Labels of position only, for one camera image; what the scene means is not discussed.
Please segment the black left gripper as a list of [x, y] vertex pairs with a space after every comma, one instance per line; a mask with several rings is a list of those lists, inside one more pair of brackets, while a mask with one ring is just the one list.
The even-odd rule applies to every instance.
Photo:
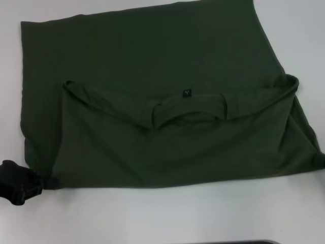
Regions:
[[59, 190], [56, 177], [41, 178], [35, 171], [19, 166], [14, 161], [1, 164], [1, 198], [21, 206], [26, 200], [41, 195], [44, 190]]

